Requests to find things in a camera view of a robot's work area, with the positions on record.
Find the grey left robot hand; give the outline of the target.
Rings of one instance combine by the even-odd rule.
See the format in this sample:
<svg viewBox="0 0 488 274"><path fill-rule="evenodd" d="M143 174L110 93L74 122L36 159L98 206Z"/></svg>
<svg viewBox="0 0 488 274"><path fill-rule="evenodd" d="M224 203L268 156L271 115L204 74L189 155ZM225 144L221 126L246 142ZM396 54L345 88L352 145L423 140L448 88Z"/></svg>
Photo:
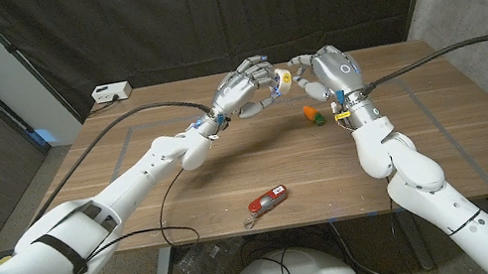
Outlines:
<svg viewBox="0 0 488 274"><path fill-rule="evenodd" d="M190 127L204 137L216 135L231 116L251 118L272 105L284 92L285 72L266 56L246 58L215 90L209 111Z"/></svg>

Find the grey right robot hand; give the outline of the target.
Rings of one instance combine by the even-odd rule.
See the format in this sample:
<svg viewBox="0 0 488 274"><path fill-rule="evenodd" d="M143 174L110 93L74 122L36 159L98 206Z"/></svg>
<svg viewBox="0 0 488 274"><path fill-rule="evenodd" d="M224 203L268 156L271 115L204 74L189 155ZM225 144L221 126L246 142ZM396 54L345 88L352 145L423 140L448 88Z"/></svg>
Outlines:
<svg viewBox="0 0 488 274"><path fill-rule="evenodd" d="M381 118L380 111L363 93L365 86L358 63L332 45L325 45L313 55L296 56L289 67L298 67L294 82L317 102L332 96L335 120L355 130Z"/></svg>

